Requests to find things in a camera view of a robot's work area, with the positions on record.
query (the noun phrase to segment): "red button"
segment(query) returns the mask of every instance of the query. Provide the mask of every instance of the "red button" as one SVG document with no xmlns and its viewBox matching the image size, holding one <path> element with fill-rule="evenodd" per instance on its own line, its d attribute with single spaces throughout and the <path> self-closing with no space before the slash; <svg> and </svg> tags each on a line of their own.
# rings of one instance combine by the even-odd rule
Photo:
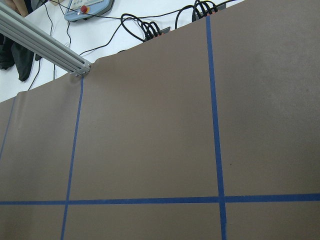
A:
<svg viewBox="0 0 320 240">
<path fill-rule="evenodd" d="M 88 12 L 88 7 L 86 5 L 83 5 L 81 8 L 80 8 L 80 11 L 83 12 L 84 14 L 86 14 Z"/>
</svg>

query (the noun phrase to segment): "horizontal blue line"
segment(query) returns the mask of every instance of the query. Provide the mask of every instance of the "horizontal blue line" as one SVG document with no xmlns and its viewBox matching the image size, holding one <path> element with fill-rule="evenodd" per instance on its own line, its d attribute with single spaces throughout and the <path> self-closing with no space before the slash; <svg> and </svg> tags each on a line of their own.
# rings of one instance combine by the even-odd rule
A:
<svg viewBox="0 0 320 240">
<path fill-rule="evenodd" d="M 0 201 L 0 205 L 116 205 L 116 204 L 210 204 L 219 203 L 218 196 L 163 197 L 55 201 Z M 226 203 L 309 202 L 320 201 L 320 193 L 288 195 L 225 196 Z"/>
<path fill-rule="evenodd" d="M 287 195 L 226 196 L 226 203 L 308 202 L 320 201 L 320 193 Z"/>
</svg>

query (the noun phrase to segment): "vertical blue line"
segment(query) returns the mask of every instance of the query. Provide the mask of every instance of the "vertical blue line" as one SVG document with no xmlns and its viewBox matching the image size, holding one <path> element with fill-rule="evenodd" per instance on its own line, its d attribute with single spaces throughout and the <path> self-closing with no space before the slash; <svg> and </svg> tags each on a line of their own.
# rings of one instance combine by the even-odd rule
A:
<svg viewBox="0 0 320 240">
<path fill-rule="evenodd" d="M 75 128 L 74 128 L 72 154 L 71 154 L 70 170 L 69 170 L 69 180 L 68 180 L 68 187 L 67 187 L 67 191 L 66 191 L 66 198 L 65 198 L 65 205 L 64 205 L 64 214 L 63 214 L 62 230 L 61 230 L 61 237 L 60 237 L 61 240 L 63 240 L 65 237 L 65 228 L 66 228 L 68 206 L 69 206 L 68 203 L 69 203 L 69 197 L 70 197 L 72 172 L 74 169 L 74 159 L 75 159 L 75 152 L 76 152 L 76 143 L 77 143 L 77 135 L 78 135 L 78 127 L 79 127 L 79 119 L 80 119 L 80 111 L 81 111 L 81 103 L 82 103 L 83 94 L 84 94 L 84 77 L 82 76 L 81 90 L 80 90 L 80 97 L 79 97 L 79 104 L 78 104 L 78 112 L 76 115 L 76 122 L 75 122 Z"/>
<path fill-rule="evenodd" d="M 5 133 L 4 133 L 4 137 L 3 137 L 3 141 L 2 141 L 2 145 L 1 145 L 0 161 L 1 161 L 2 152 L 4 151 L 4 148 L 5 148 L 7 133 L 8 133 L 8 129 L 9 129 L 10 121 L 11 121 L 12 112 L 13 112 L 13 110 L 14 110 L 15 101 L 16 101 L 16 97 L 14 97 L 14 98 L 13 98 L 13 101 L 12 101 L 11 111 L 10 111 L 8 123 L 7 123 L 7 125 L 6 125 L 6 129 L 5 129 Z"/>
<path fill-rule="evenodd" d="M 218 194 L 219 194 L 221 236 L 222 236 L 222 240 L 226 240 L 227 239 L 227 214 L 226 214 L 224 177 L 223 177 L 223 169 L 222 169 L 222 161 L 221 161 L 220 135 L 219 135 L 219 123 L 218 123 L 218 107 L 217 107 L 215 69 L 214 69 L 214 54 L 213 54 L 212 38 L 211 38 L 210 16 L 207 16 L 205 18 L 205 20 L 206 20 L 206 41 L 207 41 L 208 61 L 209 61 L 209 76 L 210 76 L 210 90 L 211 90 L 211 105 L 212 105 L 216 175 L 217 175 Z"/>
</svg>

